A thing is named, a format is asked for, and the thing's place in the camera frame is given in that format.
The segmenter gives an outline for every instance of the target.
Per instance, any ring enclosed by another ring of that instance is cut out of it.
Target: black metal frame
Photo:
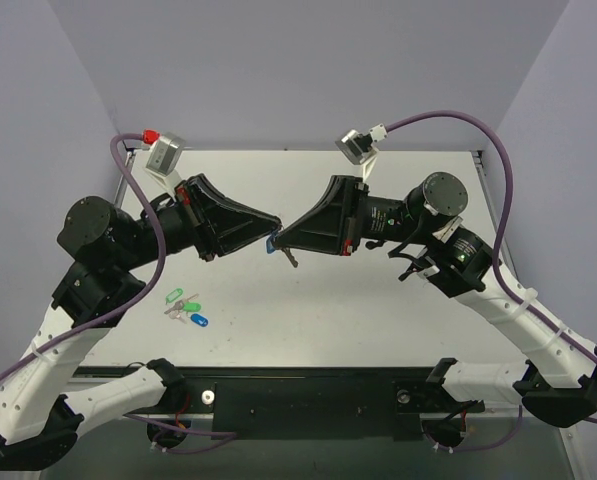
[[[75,378],[116,379],[135,369],[80,367]],[[178,367],[191,396],[189,414],[213,414],[212,430],[241,439],[418,440],[421,413],[460,404],[434,378],[434,367]],[[215,393],[211,405],[202,402]],[[481,403],[470,411],[482,411]],[[155,406],[135,413],[172,414]]]

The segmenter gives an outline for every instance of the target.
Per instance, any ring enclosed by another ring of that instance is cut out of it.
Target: black bracket
[[[36,437],[11,445],[0,436],[0,471],[39,471],[62,459],[78,440],[76,430],[83,421],[61,395],[54,403],[45,428]]]
[[[559,428],[570,427],[597,411],[597,367],[581,377],[582,388],[552,388],[531,362],[514,388],[522,395],[523,406],[536,418]]]
[[[77,327],[127,303],[144,287],[144,282],[120,268],[95,271],[74,262],[54,291],[51,307],[62,307]],[[115,327],[122,317],[117,315],[98,328]]]

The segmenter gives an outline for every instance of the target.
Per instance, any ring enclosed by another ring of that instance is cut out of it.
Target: blue object
[[[276,249],[274,248],[273,245],[273,241],[276,238],[276,235],[278,235],[278,230],[276,230],[275,232],[273,232],[271,235],[269,235],[269,238],[267,239],[267,253],[274,253],[276,251]]]
[[[206,327],[209,325],[209,320],[198,313],[192,313],[189,319],[194,322],[196,325],[200,325],[201,327]]]

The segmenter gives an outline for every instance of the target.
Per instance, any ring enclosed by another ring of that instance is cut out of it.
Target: circular motor cap
[[[436,172],[422,184],[425,201],[441,215],[455,217],[467,208],[467,189],[451,173]]]

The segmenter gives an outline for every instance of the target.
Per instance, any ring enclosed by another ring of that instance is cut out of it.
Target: cable tie
[[[54,363],[56,363],[55,361],[51,360],[47,355],[38,351],[38,347],[36,346],[36,342],[34,340],[31,341],[30,348],[31,353],[33,353],[36,358],[39,358],[40,360],[48,363],[49,365],[53,365]]]
[[[528,288],[525,291],[524,301],[520,305],[518,305],[518,307],[513,312],[506,314],[506,315],[502,315],[497,318],[492,318],[491,320],[489,320],[489,323],[491,323],[492,325],[497,325],[500,323],[513,322],[520,315],[522,315],[523,313],[525,313],[527,311],[527,309],[529,308],[529,305],[531,305],[531,303],[534,300],[536,300],[536,298],[538,298],[538,292],[536,291],[536,289]]]
[[[554,334],[551,336],[551,338],[549,340],[547,340],[545,343],[543,343],[539,347],[523,350],[522,353],[527,354],[527,353],[537,352],[540,350],[546,350],[547,348],[549,348],[551,346],[552,343],[554,343],[556,340],[558,340],[558,338],[560,337],[560,335],[562,335],[562,332],[564,332],[566,328],[567,328],[567,325],[565,325],[565,322],[561,321],[560,328],[558,328],[558,330],[554,332]]]

